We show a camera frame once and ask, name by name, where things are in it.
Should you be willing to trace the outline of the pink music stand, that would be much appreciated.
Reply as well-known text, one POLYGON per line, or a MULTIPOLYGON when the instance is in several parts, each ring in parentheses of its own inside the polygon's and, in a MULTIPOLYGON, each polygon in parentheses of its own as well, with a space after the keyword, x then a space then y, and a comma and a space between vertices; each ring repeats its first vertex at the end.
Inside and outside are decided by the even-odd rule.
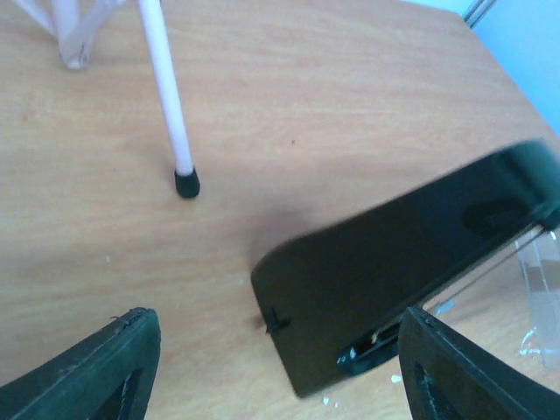
MULTIPOLYGON (((86 68, 97 32, 123 4, 118 0, 95 1, 87 13, 81 14, 78 1, 51 1, 50 10, 36 1, 16 2, 21 10, 56 39, 59 58, 70 70, 86 68)), ((200 194, 200 179, 187 136, 162 6, 159 1, 153 0, 138 1, 136 4, 175 160, 176 192, 179 197, 191 200, 200 194)))

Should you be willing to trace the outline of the clear plastic metronome cover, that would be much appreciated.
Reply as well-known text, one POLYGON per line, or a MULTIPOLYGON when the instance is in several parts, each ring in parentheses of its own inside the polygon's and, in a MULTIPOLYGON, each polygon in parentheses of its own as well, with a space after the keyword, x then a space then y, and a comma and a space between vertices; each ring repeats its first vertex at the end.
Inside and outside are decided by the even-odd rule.
POLYGON ((559 233, 528 231, 423 308, 517 368, 557 369, 559 233))

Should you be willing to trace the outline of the aluminium corner frame post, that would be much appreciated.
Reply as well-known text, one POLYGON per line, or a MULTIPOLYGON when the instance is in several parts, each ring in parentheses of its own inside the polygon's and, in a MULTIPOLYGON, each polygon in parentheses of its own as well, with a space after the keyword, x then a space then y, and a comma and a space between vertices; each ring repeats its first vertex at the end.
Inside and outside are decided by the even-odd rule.
POLYGON ((464 22, 473 28, 495 6, 497 0, 475 0, 462 15, 464 22))

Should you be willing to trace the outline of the black metronome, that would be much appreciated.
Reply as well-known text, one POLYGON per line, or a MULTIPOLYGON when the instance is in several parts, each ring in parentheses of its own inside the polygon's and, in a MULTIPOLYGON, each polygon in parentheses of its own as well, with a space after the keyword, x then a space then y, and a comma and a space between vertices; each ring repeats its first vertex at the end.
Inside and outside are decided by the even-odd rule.
POLYGON ((407 308, 558 225, 559 156, 526 140, 274 247, 251 283, 295 394, 392 360, 407 308))

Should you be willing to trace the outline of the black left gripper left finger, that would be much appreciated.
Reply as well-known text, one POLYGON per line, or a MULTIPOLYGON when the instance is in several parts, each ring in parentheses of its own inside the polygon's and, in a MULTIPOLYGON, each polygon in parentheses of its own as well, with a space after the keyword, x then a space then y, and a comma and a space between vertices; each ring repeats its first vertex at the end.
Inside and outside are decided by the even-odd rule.
POLYGON ((1 387, 2 419, 143 419, 160 359, 152 309, 134 308, 1 387))

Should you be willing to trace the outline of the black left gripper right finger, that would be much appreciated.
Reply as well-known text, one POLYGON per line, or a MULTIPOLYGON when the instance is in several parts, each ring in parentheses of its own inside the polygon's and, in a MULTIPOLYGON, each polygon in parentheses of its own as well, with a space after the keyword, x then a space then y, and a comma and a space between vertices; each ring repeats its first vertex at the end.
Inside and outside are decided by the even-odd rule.
POLYGON ((427 311, 409 307, 399 361, 414 419, 558 419, 559 394, 427 311))

